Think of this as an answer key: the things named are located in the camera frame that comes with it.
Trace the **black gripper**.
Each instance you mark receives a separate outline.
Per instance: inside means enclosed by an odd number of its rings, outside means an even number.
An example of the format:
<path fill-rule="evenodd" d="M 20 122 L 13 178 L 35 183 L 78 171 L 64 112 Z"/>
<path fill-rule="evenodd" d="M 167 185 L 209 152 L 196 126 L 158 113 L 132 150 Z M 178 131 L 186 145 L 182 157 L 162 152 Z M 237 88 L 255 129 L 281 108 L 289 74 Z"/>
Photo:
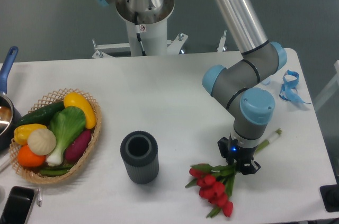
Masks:
<path fill-rule="evenodd" d="M 243 175 L 255 174 L 260 164 L 253 159 L 256 140 L 222 137 L 217 142 L 220 154 L 228 165 L 236 163 Z"/>

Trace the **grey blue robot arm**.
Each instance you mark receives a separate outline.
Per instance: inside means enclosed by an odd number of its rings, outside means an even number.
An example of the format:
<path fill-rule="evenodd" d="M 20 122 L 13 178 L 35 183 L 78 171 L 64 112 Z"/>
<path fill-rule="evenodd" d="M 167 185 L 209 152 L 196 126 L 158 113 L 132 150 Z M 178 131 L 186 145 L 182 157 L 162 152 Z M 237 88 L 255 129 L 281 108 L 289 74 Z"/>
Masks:
<path fill-rule="evenodd" d="M 114 4 L 125 20 L 132 56 L 167 55 L 166 24 L 174 9 L 174 0 L 97 0 L 102 6 Z M 228 138 L 218 147 L 228 164 L 248 175 L 260 169 L 254 160 L 258 141 L 269 123 L 275 101 L 257 84 L 280 70 L 287 53 L 279 43 L 270 42 L 249 0 L 216 0 L 242 59 L 225 68 L 211 67 L 202 85 L 235 119 Z"/>

